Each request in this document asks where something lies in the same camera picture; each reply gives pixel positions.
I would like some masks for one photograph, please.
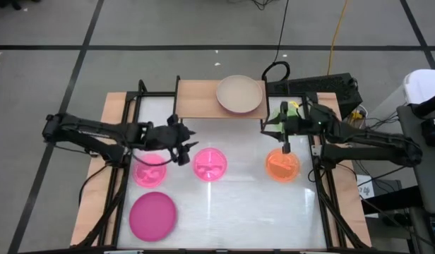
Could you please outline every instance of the wooden board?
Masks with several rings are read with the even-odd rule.
[[[103,109],[102,120],[107,123],[119,123],[121,121],[121,114],[124,108],[125,100],[124,92],[109,93]],[[330,107],[340,117],[340,110],[335,94],[333,93],[318,93],[318,100],[320,104]],[[352,169],[351,161],[344,161],[341,164],[348,166]],[[102,167],[102,159],[92,159],[88,176],[96,172]],[[88,232],[94,227],[97,220],[103,213],[105,198],[109,185],[110,170],[106,170],[99,176],[90,181],[85,187],[83,192],[83,201],[78,211],[75,229],[72,235],[71,244],[81,242]],[[354,174],[349,172],[348,169],[338,166],[333,170],[333,177],[335,181],[340,212],[345,218],[346,222],[351,226],[352,230],[360,237],[360,239],[367,245],[371,245],[367,223],[365,221],[362,204],[359,199],[359,191],[357,183],[354,179]],[[338,237],[335,230],[334,220],[329,215],[331,236],[334,239],[334,246],[338,246]],[[105,241],[106,244],[110,243],[110,230],[113,229],[114,218],[110,219],[108,224],[108,237]]]
[[[268,115],[265,83],[257,81],[263,92],[260,106],[247,114],[233,114],[224,109],[216,97],[220,80],[180,80],[176,113],[179,118],[265,119]]]

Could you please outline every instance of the gray floor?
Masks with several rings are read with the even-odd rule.
[[[0,45],[82,45],[97,1],[23,1],[26,11],[0,9]],[[435,0],[407,2],[427,44],[435,46]],[[282,44],[329,45],[343,3],[291,0]],[[284,6],[284,0],[264,11],[239,0],[105,0],[90,44],[275,45]],[[419,42],[399,0],[352,0],[337,44]],[[44,118],[59,110],[80,47],[76,49],[0,49],[0,253],[7,252],[23,211],[44,152]],[[98,120],[106,94],[134,90],[139,78],[151,91],[173,91],[176,75],[259,79],[274,56],[271,50],[87,51],[68,112]],[[281,51],[279,57],[290,63],[290,78],[326,73],[327,51]],[[418,68],[429,68],[421,51],[338,51],[332,73],[357,78],[364,106],[371,111]],[[274,70],[268,78],[282,74]],[[20,251],[68,247],[88,163],[86,156],[54,151]]]

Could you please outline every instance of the pink bowl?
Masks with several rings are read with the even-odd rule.
[[[205,148],[194,157],[193,170],[204,181],[216,181],[227,170],[227,159],[218,149]]]
[[[159,241],[177,223],[174,201],[164,193],[152,192],[135,201],[130,211],[130,229],[142,241]]]
[[[146,154],[141,157],[144,162],[149,164],[161,164],[165,160],[157,154]],[[138,162],[133,170],[134,181],[141,187],[154,188],[161,184],[166,178],[167,165],[148,166]]]

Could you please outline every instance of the white plate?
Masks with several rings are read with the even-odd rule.
[[[244,75],[231,75],[217,85],[216,97],[227,110],[243,114],[260,105],[263,92],[255,80]]]

